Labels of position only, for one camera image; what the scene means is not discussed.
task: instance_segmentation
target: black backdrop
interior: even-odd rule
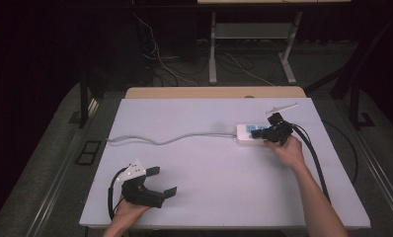
[[[298,39],[323,43],[360,40],[371,27],[369,19],[378,21],[381,17],[378,10],[363,8],[363,5],[338,11],[309,9],[303,15]],[[79,82],[81,74],[94,78],[91,82],[94,88],[91,89],[95,96],[102,96],[107,88],[119,82],[123,85],[136,83],[125,81],[128,73],[143,73],[134,71],[131,66],[142,65],[142,59],[137,59],[139,51],[131,49],[128,56],[121,53],[122,50],[115,50],[121,43],[137,42],[130,27],[135,26],[135,22],[127,24],[127,29],[119,29],[118,34],[119,26],[114,22],[114,16],[81,14],[77,12],[73,16],[58,1],[0,1],[0,209],[59,103]],[[175,14],[178,22],[188,15]],[[206,19],[198,22],[209,23],[209,17],[206,14]],[[174,20],[175,17],[171,17],[169,24]],[[87,34],[94,40],[82,39]],[[103,55],[110,60],[102,60]],[[138,62],[124,67],[119,60]]]

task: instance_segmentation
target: gray carpet floor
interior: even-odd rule
[[[282,42],[261,41],[250,46],[222,42],[217,48],[217,86],[268,85],[265,81],[244,73],[225,53],[233,55],[251,74],[277,86],[287,85],[277,59],[277,53],[283,48]],[[289,62],[297,86],[311,85],[335,71],[351,57],[354,49],[355,43],[350,42],[296,44]],[[164,55],[171,56],[168,52],[164,52]],[[196,81],[200,86],[209,86],[206,56],[207,51],[202,50],[196,62],[177,59],[166,59],[165,62],[176,73],[187,74],[185,79]],[[161,69],[157,69],[156,73],[161,78],[155,77],[149,86],[162,86],[162,81],[164,86],[176,83],[170,73]],[[183,80],[178,83],[179,86],[193,86]],[[354,175],[354,151],[343,134],[354,144],[358,156],[359,170],[354,187],[372,227],[350,230],[350,235],[393,236],[393,210],[365,162],[365,154],[361,152],[355,136],[356,131],[347,122],[349,98],[333,100],[329,96],[333,84],[328,83],[309,96],[325,122],[335,149],[350,176]],[[97,109],[82,129],[78,128],[78,123],[73,123],[73,117],[78,115],[80,107],[78,86],[66,96],[0,213],[0,237],[102,236],[104,230],[88,229],[78,222],[105,145],[101,145],[92,166],[79,166],[74,162],[87,140],[101,140],[105,144],[105,138],[112,127],[111,121],[114,120],[124,94],[125,91],[122,90],[107,92],[106,97],[98,101]],[[393,126],[365,93],[360,95],[360,111],[368,113],[376,126],[365,127],[358,132],[368,143],[393,185]],[[38,216],[40,210],[44,215]],[[304,230],[284,230],[283,233],[288,237],[305,236]],[[270,236],[268,234],[244,233],[245,236]],[[191,235],[191,232],[172,233],[172,236]]]

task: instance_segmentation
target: person's right hand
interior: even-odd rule
[[[301,141],[295,136],[289,136],[283,146],[276,145],[267,140],[265,144],[279,157],[283,164],[291,169],[294,170],[300,166],[305,166]]]

